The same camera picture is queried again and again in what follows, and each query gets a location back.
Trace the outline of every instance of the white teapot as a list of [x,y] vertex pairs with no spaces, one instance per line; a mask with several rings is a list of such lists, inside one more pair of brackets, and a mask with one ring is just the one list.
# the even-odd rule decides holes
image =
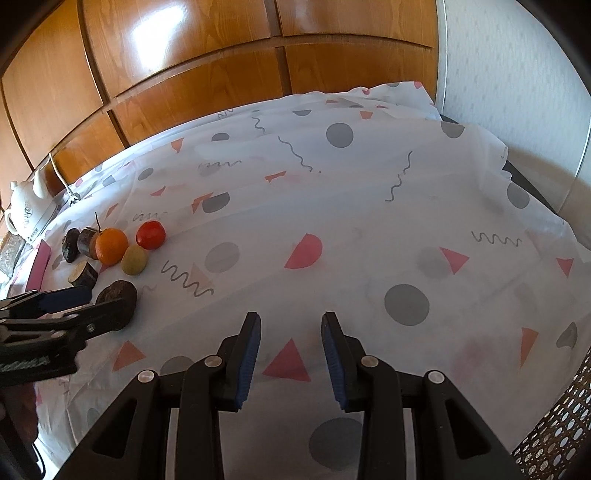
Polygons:
[[10,233],[32,243],[51,221],[57,203],[41,178],[41,169],[35,172],[33,181],[13,181],[10,188],[12,205],[4,214],[6,226]]

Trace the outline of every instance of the kiwi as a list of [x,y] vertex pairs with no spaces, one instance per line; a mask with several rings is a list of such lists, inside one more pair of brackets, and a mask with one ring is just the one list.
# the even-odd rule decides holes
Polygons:
[[148,264],[148,252],[139,245],[131,245],[121,259],[121,270],[127,275],[139,275]]
[[116,299],[125,300],[124,308],[116,313],[118,327],[115,330],[121,330],[130,323],[134,316],[135,305],[138,302],[138,291],[134,284],[125,280],[114,281],[99,293],[96,304]]
[[78,250],[79,236],[80,231],[77,228],[70,228],[61,241],[61,253],[68,263],[72,263],[80,255],[80,251]]

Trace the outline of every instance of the white wall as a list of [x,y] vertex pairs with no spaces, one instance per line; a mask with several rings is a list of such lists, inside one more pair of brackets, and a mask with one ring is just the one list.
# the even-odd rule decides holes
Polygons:
[[438,0],[437,7],[439,110],[505,142],[509,160],[580,231],[580,202],[565,201],[589,142],[591,97],[574,67],[517,0]]

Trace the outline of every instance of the white tablecloth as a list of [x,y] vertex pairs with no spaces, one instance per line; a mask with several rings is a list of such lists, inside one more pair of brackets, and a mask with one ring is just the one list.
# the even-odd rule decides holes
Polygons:
[[445,372],[515,447],[591,344],[591,264],[569,225],[501,171],[507,151],[482,128],[442,123],[407,82],[211,115],[82,177],[83,200],[44,235],[44,289],[67,286],[61,239],[95,212],[131,241],[147,219],[168,238],[141,275],[99,276],[95,295],[136,285],[132,324],[90,341],[75,375],[38,386],[54,460],[139,371],[214,353],[249,310],[262,342],[249,400],[221,416],[229,480],[355,476],[362,416],[332,393],[327,310],[397,370]]

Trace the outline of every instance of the gray circle pattern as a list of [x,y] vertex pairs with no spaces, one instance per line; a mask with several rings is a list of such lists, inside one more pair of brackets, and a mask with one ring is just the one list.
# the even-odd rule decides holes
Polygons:
[[213,247],[205,256],[205,268],[211,273],[230,270],[240,259],[240,249],[232,242],[224,242]]
[[326,129],[326,139],[333,147],[345,148],[353,141],[353,130],[347,124],[332,124]]
[[460,124],[453,124],[451,122],[441,122],[441,130],[449,138],[459,138],[464,133],[464,127]]
[[336,418],[320,425],[308,442],[310,455],[332,471],[359,463],[363,427],[355,419]]
[[183,372],[194,362],[188,356],[174,356],[164,362],[160,369],[160,375],[170,375],[178,372]]
[[212,137],[212,142],[219,142],[219,141],[223,141],[223,140],[228,140],[230,138],[230,135],[228,135],[226,132],[220,132],[218,134],[215,134]]
[[154,173],[154,169],[153,168],[146,168],[142,173],[139,174],[138,180],[139,181],[145,180],[150,175],[152,175],[152,173]]
[[86,413],[86,424],[88,428],[91,428],[96,421],[99,419],[100,413],[96,408],[89,408],[88,412]]
[[112,183],[115,183],[115,179],[113,175],[109,175],[106,179],[103,180],[103,187],[108,187]]
[[423,248],[417,255],[417,268],[427,277],[441,280],[452,274],[449,262],[438,248]]
[[230,201],[230,194],[228,192],[220,193],[215,197],[209,197],[203,201],[203,211],[205,213],[213,213],[223,209]]
[[519,209],[525,208],[530,204],[530,194],[513,182],[507,187],[507,198],[514,207]]
[[566,327],[564,332],[558,337],[558,340],[556,340],[556,348],[567,346],[572,350],[577,344],[578,336],[579,331],[577,329],[577,324],[575,322],[570,322],[570,325]]
[[417,287],[395,285],[384,297],[386,312],[401,325],[409,327],[423,322],[429,315],[429,300]]
[[55,270],[57,267],[59,267],[62,260],[64,260],[64,256],[61,254],[58,255],[56,257],[56,259],[53,261],[53,263],[51,264],[51,269]]

